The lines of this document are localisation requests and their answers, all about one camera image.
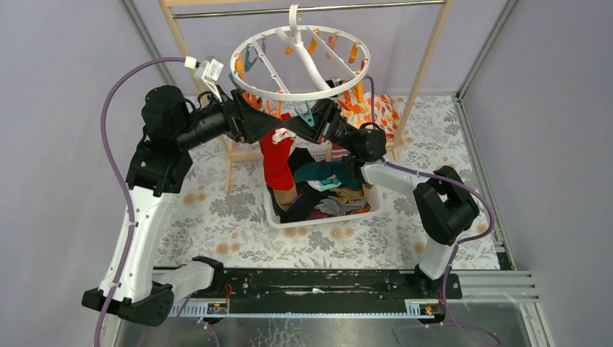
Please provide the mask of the plain red santa sock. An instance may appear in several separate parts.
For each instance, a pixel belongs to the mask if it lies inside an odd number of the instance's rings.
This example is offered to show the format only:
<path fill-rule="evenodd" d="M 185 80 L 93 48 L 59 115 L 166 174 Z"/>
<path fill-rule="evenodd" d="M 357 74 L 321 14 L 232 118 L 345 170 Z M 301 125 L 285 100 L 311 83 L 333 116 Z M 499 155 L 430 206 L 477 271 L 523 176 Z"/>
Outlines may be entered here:
<path fill-rule="evenodd" d="M 265 183 L 273 190 L 289 191 L 294 187 L 288 164 L 296 135 L 285 127 L 277 127 L 260 141 Z"/>

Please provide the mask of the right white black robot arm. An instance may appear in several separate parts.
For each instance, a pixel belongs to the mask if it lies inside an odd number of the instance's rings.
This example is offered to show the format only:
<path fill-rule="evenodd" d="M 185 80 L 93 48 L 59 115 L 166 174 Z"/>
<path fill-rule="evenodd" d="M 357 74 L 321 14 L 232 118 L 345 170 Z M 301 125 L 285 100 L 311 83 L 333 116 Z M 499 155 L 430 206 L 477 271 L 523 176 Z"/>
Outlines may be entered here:
<path fill-rule="evenodd" d="M 419 274 L 414 286 L 421 296 L 435 296 L 443 288 L 442 277 L 453 261 L 458 237 L 479 216 L 474 191 L 449 166 L 428 173 L 386 159 L 384 129 L 374 121 L 352 126 L 330 99 L 317 101 L 311 115 L 312 123 L 293 116 L 283 120 L 281 126 L 303 140 L 313 143 L 327 140 L 348 154 L 327 168 L 310 168 L 306 173 L 296 173 L 295 177 L 308 181 L 336 178 L 352 189 L 371 184 L 413 198 L 428 237 L 425 253 L 416 266 Z"/>

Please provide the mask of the white round clip hanger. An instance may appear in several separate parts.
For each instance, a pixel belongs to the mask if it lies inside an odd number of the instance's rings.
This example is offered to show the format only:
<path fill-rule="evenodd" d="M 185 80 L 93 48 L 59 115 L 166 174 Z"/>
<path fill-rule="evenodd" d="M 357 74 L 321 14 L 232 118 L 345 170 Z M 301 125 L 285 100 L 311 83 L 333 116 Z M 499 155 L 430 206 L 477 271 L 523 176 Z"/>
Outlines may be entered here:
<path fill-rule="evenodd" d="M 301 23 L 301 11 L 290 5 L 288 25 L 241 43 L 229 61 L 230 81 L 266 106 L 332 98 L 342 110 L 357 112 L 369 75 L 369 48 L 346 31 Z"/>

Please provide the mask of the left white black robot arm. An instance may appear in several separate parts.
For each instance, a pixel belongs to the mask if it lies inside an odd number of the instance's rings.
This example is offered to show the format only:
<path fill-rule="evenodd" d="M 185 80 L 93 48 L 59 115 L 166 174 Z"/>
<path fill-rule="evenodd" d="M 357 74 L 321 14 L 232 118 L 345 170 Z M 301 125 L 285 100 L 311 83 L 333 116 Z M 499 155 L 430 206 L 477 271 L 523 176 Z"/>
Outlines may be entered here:
<path fill-rule="evenodd" d="M 296 131 L 302 120 L 258 111 L 237 90 L 196 108 L 172 85 L 152 89 L 141 115 L 142 138 L 127 175 L 119 177 L 127 209 L 113 259 L 100 285 L 83 294 L 82 305 L 157 327 L 176 300 L 197 291 L 214 297 L 225 288 L 223 264 L 209 257 L 194 257 L 161 279 L 153 277 L 169 208 L 192 167 L 190 150 L 222 134 L 253 143 L 279 127 Z"/>

